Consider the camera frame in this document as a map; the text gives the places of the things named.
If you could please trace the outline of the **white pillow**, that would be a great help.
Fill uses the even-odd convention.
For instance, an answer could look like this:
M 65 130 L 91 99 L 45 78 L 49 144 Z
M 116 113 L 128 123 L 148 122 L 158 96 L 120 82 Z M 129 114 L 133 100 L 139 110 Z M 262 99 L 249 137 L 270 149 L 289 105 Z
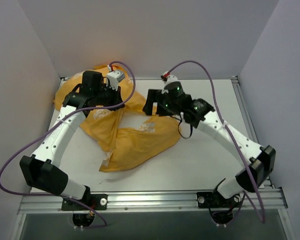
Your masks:
M 139 130 L 149 116 L 137 112 L 125 111 L 121 117 L 118 129 Z

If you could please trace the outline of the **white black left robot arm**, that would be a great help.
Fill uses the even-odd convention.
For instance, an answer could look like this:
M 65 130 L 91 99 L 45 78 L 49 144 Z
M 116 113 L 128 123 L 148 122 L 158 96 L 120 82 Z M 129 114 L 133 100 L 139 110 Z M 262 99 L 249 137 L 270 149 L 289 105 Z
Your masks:
M 90 108 L 124 107 L 119 83 L 125 78 L 121 70 L 113 70 L 105 76 L 100 72 L 86 70 L 82 81 L 64 98 L 57 120 L 41 145 L 31 156 L 23 156 L 19 162 L 28 186 L 53 194 L 73 198 L 80 210 L 90 206 L 90 189 L 71 180 L 59 166 L 62 156 L 80 124 L 90 114 Z

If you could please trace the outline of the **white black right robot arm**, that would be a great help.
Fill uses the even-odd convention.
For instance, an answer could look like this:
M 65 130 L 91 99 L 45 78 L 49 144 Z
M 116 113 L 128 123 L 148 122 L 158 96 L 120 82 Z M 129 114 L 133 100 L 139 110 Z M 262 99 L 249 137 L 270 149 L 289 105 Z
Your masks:
M 207 101 L 193 99 L 181 87 L 177 87 L 173 91 L 148 90 L 142 109 L 146 115 L 153 114 L 154 103 L 157 104 L 158 116 L 180 116 L 184 122 L 210 136 L 242 163 L 242 170 L 216 186 L 216 191 L 212 193 L 215 205 L 224 206 L 232 196 L 242 191 L 255 192 L 254 186 L 262 185 L 273 172 L 276 150 L 270 145 L 264 147 L 250 140 L 230 124 L 222 122 Z

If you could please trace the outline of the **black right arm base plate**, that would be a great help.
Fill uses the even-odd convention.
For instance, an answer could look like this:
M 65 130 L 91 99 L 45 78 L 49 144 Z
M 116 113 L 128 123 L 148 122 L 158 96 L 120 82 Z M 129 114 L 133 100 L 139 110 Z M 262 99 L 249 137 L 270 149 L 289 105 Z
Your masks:
M 226 199 L 218 192 L 202 191 L 196 193 L 196 200 L 200 209 L 231 209 L 239 205 L 241 197 L 236 194 Z

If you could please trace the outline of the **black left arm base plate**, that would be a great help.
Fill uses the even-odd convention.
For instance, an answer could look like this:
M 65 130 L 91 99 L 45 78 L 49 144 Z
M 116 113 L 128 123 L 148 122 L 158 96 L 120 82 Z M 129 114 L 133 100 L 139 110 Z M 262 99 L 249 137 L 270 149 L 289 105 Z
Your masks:
M 84 205 L 94 210 L 106 210 L 108 204 L 108 195 L 106 193 L 91 193 L 88 199 L 76 200 L 72 198 L 63 198 L 62 211 L 83 211 L 88 210 Z

